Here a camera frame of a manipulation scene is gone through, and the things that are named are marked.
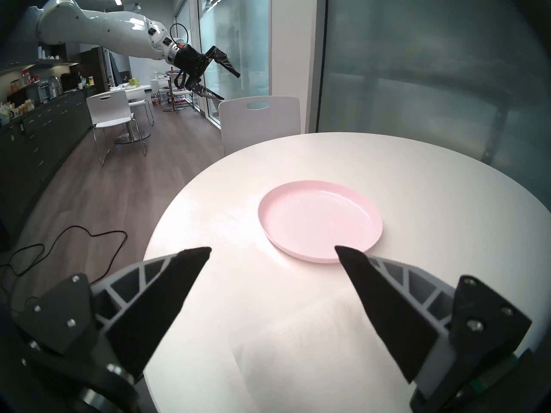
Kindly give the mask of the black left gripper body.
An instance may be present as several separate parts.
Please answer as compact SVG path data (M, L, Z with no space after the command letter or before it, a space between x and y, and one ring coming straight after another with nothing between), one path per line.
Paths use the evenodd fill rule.
M173 83L178 88L186 90L206 90L201 84L201 76L216 59L218 48L212 46L206 54L197 52L186 43L173 43L171 46L171 64L179 69Z

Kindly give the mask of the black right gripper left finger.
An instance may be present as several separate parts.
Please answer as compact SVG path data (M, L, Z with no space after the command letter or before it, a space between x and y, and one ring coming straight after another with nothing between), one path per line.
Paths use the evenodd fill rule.
M17 317L24 341L74 364L108 364L138 378L180 313L211 247L130 265L90 284L68 276Z

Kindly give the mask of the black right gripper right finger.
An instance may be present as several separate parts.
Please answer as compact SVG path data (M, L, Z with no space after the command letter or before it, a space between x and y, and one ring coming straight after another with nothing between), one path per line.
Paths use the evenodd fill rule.
M427 271L335 246L369 321L408 383L411 400L472 400L516 366L528 318L481 279L452 287Z

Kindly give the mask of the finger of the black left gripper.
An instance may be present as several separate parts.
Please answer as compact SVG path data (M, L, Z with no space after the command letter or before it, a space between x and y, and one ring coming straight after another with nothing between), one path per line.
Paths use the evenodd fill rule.
M224 98L222 96L220 96L220 95L216 94L215 92L209 90L208 88L203 86L201 84L201 82L189 83L189 91L193 92L194 94L196 94L200 97L205 97L207 99L219 100L219 101L224 100Z
M227 71L229 71L232 75L234 75L237 78L241 77L241 74L236 71L234 66L231 64L231 62L228 59L228 56L226 53L221 51L216 46L212 46L208 51L208 59L210 61L214 61L215 63L219 64L223 68L225 68Z

